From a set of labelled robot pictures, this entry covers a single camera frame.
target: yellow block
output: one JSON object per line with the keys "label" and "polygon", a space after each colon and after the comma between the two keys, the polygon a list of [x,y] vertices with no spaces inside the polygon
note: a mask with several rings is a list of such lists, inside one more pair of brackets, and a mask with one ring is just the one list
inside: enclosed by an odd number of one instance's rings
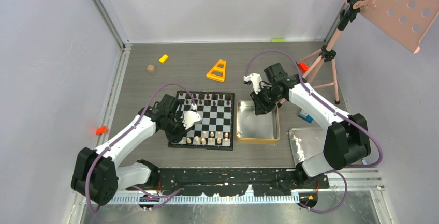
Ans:
{"label": "yellow block", "polygon": [[168,58],[169,58],[169,56],[165,54],[162,56],[162,58],[159,61],[160,61],[160,63],[163,64],[164,62],[166,62],[166,60],[168,60]]}
{"label": "yellow block", "polygon": [[[221,76],[213,74],[213,72],[220,73]],[[224,83],[224,80],[226,80],[226,61],[220,59],[212,69],[206,74],[206,77],[208,79],[212,79],[218,82]]]}

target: metal tin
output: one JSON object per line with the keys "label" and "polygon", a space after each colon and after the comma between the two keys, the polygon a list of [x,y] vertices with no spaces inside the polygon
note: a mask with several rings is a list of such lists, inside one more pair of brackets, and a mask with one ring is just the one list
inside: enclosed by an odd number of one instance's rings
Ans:
{"label": "metal tin", "polygon": [[276,145],[281,137],[277,107],[268,114],[256,116],[252,101],[238,101],[236,130],[241,143]]}

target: pink perforated panel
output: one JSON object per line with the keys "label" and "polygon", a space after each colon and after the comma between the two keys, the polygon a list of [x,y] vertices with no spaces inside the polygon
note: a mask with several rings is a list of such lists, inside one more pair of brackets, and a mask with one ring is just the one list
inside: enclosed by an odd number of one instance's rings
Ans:
{"label": "pink perforated panel", "polygon": [[370,0],[360,13],[417,53],[422,37],[439,13],[439,0]]}

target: brown cube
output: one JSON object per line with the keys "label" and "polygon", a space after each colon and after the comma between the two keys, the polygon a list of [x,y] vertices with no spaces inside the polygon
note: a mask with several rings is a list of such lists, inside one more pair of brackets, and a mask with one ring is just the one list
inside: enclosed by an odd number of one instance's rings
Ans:
{"label": "brown cube", "polygon": [[153,65],[148,65],[148,67],[147,67],[147,71],[148,71],[149,73],[154,73],[154,72],[155,72],[155,66],[153,66]]}

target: green object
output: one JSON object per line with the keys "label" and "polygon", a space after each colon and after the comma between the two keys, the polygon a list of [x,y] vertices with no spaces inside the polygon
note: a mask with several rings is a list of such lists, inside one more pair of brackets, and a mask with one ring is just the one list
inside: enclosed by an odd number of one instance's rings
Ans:
{"label": "green object", "polygon": [[285,39],[271,39],[271,42],[285,42]]}

